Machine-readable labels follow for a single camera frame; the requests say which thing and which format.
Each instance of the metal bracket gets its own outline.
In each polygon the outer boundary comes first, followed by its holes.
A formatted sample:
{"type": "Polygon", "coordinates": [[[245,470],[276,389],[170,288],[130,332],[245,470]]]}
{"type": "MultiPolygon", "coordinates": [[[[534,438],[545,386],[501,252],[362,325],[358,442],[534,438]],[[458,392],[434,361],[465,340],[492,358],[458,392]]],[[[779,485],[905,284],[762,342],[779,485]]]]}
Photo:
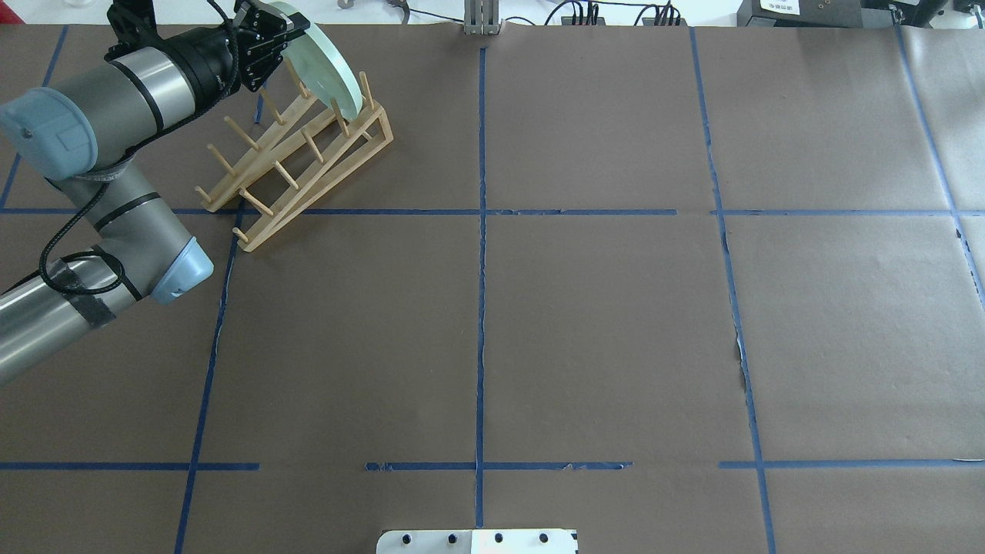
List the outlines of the metal bracket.
{"type": "Polygon", "coordinates": [[[571,529],[387,531],[376,554],[577,554],[571,529]]]}
{"type": "Polygon", "coordinates": [[[465,34],[499,35],[499,0],[465,0],[465,34]]]}

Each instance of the robotic arm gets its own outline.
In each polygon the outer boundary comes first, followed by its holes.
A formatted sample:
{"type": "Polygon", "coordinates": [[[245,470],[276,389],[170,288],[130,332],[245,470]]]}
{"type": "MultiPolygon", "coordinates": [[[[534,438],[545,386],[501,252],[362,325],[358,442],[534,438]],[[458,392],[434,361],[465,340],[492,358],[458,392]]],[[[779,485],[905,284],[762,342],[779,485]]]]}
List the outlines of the robotic arm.
{"type": "Polygon", "coordinates": [[[0,105],[0,131],[80,208],[37,271],[0,296],[0,385],[151,296],[167,304],[213,264],[131,160],[246,87],[256,92],[310,22],[237,0],[232,20],[161,38],[152,0],[114,0],[106,64],[0,105]],[[83,217],[102,240],[47,260],[83,217]]]}

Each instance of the white label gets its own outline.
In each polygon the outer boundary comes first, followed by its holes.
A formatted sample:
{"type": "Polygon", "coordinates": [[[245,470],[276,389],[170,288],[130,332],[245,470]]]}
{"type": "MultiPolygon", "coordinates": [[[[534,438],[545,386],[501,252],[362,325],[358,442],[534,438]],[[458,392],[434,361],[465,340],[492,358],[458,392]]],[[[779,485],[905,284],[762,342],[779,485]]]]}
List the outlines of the white label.
{"type": "Polygon", "coordinates": [[[759,0],[759,7],[778,14],[800,15],[800,0],[759,0]]]}

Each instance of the white floor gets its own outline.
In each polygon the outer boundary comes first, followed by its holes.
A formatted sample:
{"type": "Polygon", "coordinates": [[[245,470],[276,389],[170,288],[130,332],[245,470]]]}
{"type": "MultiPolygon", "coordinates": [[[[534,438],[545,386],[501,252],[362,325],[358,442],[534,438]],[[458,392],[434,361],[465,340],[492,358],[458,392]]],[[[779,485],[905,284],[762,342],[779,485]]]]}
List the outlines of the white floor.
{"type": "MultiPolygon", "coordinates": [[[[304,14],[322,24],[386,24],[400,23],[402,12],[387,4],[386,0],[351,0],[353,7],[342,9],[338,0],[292,0],[304,14]]],[[[644,3],[643,0],[623,0],[630,3],[644,3]]],[[[106,8],[111,0],[6,0],[27,23],[65,24],[81,23],[104,25],[106,8]]],[[[736,9],[741,0],[675,0],[674,5],[681,10],[688,23],[693,26],[735,25],[736,9]]],[[[463,0],[410,0],[411,7],[461,19],[464,12],[463,0]]],[[[502,18],[525,17],[542,25],[557,2],[554,0],[501,0],[499,12],[502,18]]],[[[224,9],[231,11],[231,0],[221,1],[224,9]]],[[[216,14],[205,0],[158,0],[156,4],[160,24],[206,24],[216,21],[216,14]]],[[[638,7],[603,5],[599,14],[607,25],[632,25],[639,14],[638,7]]],[[[560,15],[570,14],[570,6],[561,8],[552,19],[559,24],[560,15]]],[[[411,23],[434,23],[436,18],[412,14],[411,23]]],[[[967,29],[974,25],[973,18],[948,12],[935,22],[937,28],[967,29]]]]}

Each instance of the light blue joint cap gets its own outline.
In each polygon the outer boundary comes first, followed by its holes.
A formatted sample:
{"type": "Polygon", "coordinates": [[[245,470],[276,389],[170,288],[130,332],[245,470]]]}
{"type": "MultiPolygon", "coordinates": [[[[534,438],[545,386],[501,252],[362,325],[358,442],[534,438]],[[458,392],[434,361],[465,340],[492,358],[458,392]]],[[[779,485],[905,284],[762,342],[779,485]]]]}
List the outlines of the light blue joint cap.
{"type": "Polygon", "coordinates": [[[208,279],[215,268],[205,250],[192,237],[164,273],[158,286],[154,287],[151,298],[161,304],[170,304],[174,299],[208,279]]]}
{"type": "Polygon", "coordinates": [[[86,115],[54,89],[31,89],[0,105],[0,130],[39,173],[53,179],[91,170],[96,133],[86,115]]]}

